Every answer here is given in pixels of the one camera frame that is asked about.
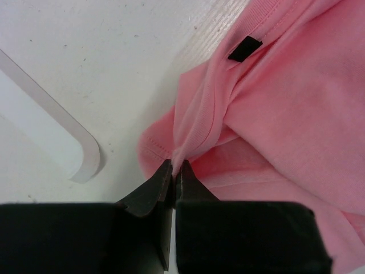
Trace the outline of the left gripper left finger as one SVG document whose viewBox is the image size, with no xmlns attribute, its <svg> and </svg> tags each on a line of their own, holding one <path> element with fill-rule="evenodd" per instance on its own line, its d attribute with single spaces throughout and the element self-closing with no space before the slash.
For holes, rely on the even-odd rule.
<svg viewBox="0 0 365 274">
<path fill-rule="evenodd" d="M 167 159 L 148 180 L 116 203 L 116 213 L 141 219 L 152 215 L 170 219 L 172 198 L 172 163 Z"/>
</svg>

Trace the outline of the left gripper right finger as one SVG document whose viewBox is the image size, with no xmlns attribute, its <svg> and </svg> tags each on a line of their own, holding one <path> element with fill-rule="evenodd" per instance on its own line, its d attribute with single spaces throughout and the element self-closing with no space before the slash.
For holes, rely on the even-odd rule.
<svg viewBox="0 0 365 274">
<path fill-rule="evenodd" d="M 181 201 L 219 201 L 219 199 L 198 180 L 188 160 L 183 161 L 175 179 L 175 204 Z"/>
</svg>

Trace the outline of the pink t shirt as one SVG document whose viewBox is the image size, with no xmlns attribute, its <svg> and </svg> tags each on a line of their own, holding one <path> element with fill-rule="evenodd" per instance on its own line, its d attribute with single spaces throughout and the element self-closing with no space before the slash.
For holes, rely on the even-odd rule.
<svg viewBox="0 0 365 274">
<path fill-rule="evenodd" d="M 138 158 L 146 177 L 188 159 L 222 200 L 302 203 L 334 272 L 364 266 L 364 2 L 250 1 Z"/>
</svg>

